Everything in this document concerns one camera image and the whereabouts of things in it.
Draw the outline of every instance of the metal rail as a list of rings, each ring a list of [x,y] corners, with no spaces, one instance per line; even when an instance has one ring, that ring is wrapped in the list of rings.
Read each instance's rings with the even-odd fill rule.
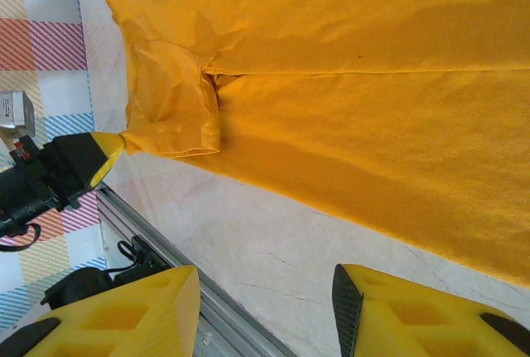
[[[194,265],[111,188],[101,186],[96,193],[102,221],[121,237],[140,235],[169,264]],[[199,279],[201,305],[194,356],[296,356],[200,269]]]

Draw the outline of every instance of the yellow fabric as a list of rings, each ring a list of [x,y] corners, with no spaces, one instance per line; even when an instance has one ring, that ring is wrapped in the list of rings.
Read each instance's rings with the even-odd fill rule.
[[[530,0],[107,1],[128,152],[530,284]]]
[[[99,148],[107,157],[107,161],[99,168],[99,171],[96,172],[92,181],[90,181],[90,187],[94,188],[101,183],[119,156],[122,155],[123,149],[125,148],[125,141],[122,137],[114,133],[91,132],[90,136],[98,143]]]

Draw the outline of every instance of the black connector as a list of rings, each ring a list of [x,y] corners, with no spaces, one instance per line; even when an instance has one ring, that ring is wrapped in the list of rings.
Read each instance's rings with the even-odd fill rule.
[[[138,236],[132,237],[131,244],[120,241],[118,250],[123,256],[132,261],[130,266],[107,270],[98,268],[76,270],[46,290],[41,304],[49,303],[50,308],[54,310],[83,300],[86,297],[92,297],[115,287],[149,277],[171,267]],[[110,273],[119,274],[116,274],[114,279],[112,279]]]
[[[79,208],[78,198],[92,190],[94,174],[108,160],[90,133],[56,137],[41,150],[24,136],[16,147],[15,166],[0,172],[0,238],[26,234],[28,223],[49,209]]]

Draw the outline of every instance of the blue stripe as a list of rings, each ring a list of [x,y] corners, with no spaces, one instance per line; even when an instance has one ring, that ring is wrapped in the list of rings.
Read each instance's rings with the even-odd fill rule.
[[[49,142],[46,134],[46,123],[41,117],[35,117],[35,133],[36,136],[33,138],[33,141],[39,145],[39,147],[42,147],[44,143]]]
[[[105,260],[105,257],[102,256],[102,257],[90,260],[86,263],[81,263],[68,270],[64,270],[62,272],[52,274],[49,277],[42,278],[40,280],[32,282],[31,284],[28,284],[26,286],[26,289],[27,289],[27,295],[28,295],[30,302],[31,303],[40,302],[42,298],[44,297],[44,291],[46,289],[52,287],[54,284],[58,283],[68,274],[80,268],[100,268],[104,270],[107,268],[107,262]]]
[[[0,166],[11,166],[13,165],[12,159],[7,155],[0,152]]]
[[[79,18],[81,19],[81,24],[83,24],[83,13],[81,12],[81,1],[77,0],[77,7],[79,8]],[[89,101],[90,101],[90,112],[94,112],[94,106],[92,104],[92,89],[90,88],[90,75],[89,72],[86,72],[86,83],[89,85]],[[92,127],[96,129],[94,116],[92,117]]]
[[[0,294],[0,330],[13,327],[30,309],[26,287]]]
[[[81,263],[69,270],[42,278],[36,282],[0,294],[0,332],[12,328],[44,297],[44,291],[56,284],[69,273],[80,268],[106,269],[107,261],[104,256]]]
[[[58,115],[46,117],[44,121],[50,140],[57,136],[94,131],[94,115],[92,113]]]

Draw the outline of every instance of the red stripe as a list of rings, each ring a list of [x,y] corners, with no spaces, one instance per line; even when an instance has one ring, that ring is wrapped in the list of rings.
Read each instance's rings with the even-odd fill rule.
[[[39,238],[39,242],[43,241],[44,234],[41,233],[41,237]],[[30,229],[28,233],[22,237],[15,237],[14,239],[10,239],[8,237],[3,237],[0,239],[0,244],[2,245],[10,245],[10,246],[20,246],[20,245],[28,245],[31,241],[33,241],[33,229]]]
[[[56,210],[45,212],[45,214],[35,219],[35,223],[40,224],[42,227],[41,241],[53,239],[54,237],[59,237],[65,233],[60,214]]]
[[[80,24],[30,22],[37,70],[86,70]]]
[[[0,70],[34,70],[29,22],[0,19]]]
[[[71,212],[61,212],[63,227],[68,231],[76,231],[99,223],[98,205],[95,192],[83,195],[79,198],[81,208]]]
[[[48,23],[33,22],[31,36],[35,46],[36,67],[40,70],[74,70],[75,63],[64,41],[51,32]]]

